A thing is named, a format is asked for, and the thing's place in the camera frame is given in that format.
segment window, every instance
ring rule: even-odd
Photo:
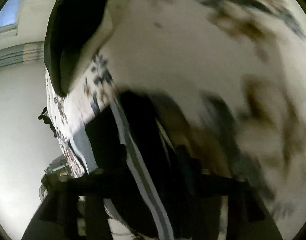
[[[7,0],[0,11],[0,33],[16,29],[21,0]]]

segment wall molding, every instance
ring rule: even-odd
[[[31,42],[0,50],[0,68],[44,58],[44,42]]]
[[[6,32],[9,32],[9,31],[14,31],[14,30],[17,30],[17,23],[0,27],[0,35]]]

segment gray fabric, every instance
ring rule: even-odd
[[[112,200],[110,198],[104,198],[103,203],[107,211],[118,221],[120,221],[123,225],[125,225],[127,228],[129,227],[126,221],[121,217],[117,209],[115,208]]]
[[[87,173],[90,174],[92,171],[95,171],[98,166],[96,164],[92,146],[84,126],[82,126],[80,130],[74,134],[70,142],[74,152],[83,161]]]
[[[173,229],[166,210],[141,157],[141,153],[132,139],[126,116],[116,98],[111,104],[111,109],[119,130],[121,144],[124,144],[127,149],[127,165],[136,181],[143,200],[152,213],[159,239],[174,240]]]

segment white wall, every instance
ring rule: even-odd
[[[47,23],[56,0],[22,0],[18,33],[0,39],[0,49],[28,42],[44,41]]]
[[[13,240],[40,204],[44,169],[61,155],[53,132],[37,119],[45,106],[42,62],[0,69],[0,224]]]

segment dark cloth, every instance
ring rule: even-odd
[[[44,63],[57,95],[65,96],[61,88],[61,69],[67,69],[68,64],[70,68],[74,68],[83,44],[102,21],[106,2],[107,0],[56,0],[46,31]]]
[[[229,215],[231,224],[229,222],[228,239],[236,239],[240,233],[238,223],[243,222],[241,212],[246,208],[249,209],[247,203],[251,203],[247,199],[249,196],[247,194],[251,192],[249,185],[215,175],[202,175],[200,164],[197,160],[190,158],[183,147],[176,148],[176,152],[168,145],[164,147],[156,123],[158,116],[147,96],[126,92],[120,95],[119,100],[132,138],[167,212],[174,237],[191,238],[193,236],[195,240],[217,239],[221,202],[220,198],[213,196],[229,195],[229,212],[232,216]],[[120,142],[118,125],[120,124],[115,119],[112,108],[107,107],[83,127],[95,161],[98,167],[105,170],[105,173],[69,180],[66,183],[66,190],[74,196],[89,195],[90,201],[101,202],[99,205],[96,203],[90,205],[94,205],[94,210],[98,210],[97,220],[102,221],[102,230],[96,231],[94,237],[101,232],[106,232],[105,239],[111,237],[107,231],[108,225],[104,223],[106,218],[102,207],[103,198],[110,198],[130,228],[151,238],[158,238],[151,210],[143,201],[139,185],[126,165],[127,151],[125,145]],[[48,221],[62,221],[66,235],[73,237],[76,232],[70,232],[69,228],[73,226],[74,221],[66,219],[63,214],[77,215],[75,207],[74,210],[66,208],[67,204],[74,205],[76,198],[69,195],[67,197],[66,200],[63,198],[63,193],[59,194],[56,197],[57,201],[50,202],[50,207],[56,215],[45,212],[42,217]],[[60,210],[58,210],[59,201],[63,203]],[[248,218],[258,220],[263,215],[261,210],[254,209],[252,206],[251,208],[257,212],[257,215]],[[90,209],[89,217],[96,215]]]
[[[50,119],[47,115],[45,115],[46,111],[47,111],[47,106],[44,107],[42,113],[38,116],[38,119],[39,119],[39,120],[43,120],[45,124],[48,124],[48,125],[50,126],[50,129],[52,130],[53,135],[54,135],[54,137],[56,138],[57,135],[56,135],[55,127],[54,127],[54,125],[53,125],[51,119]]]

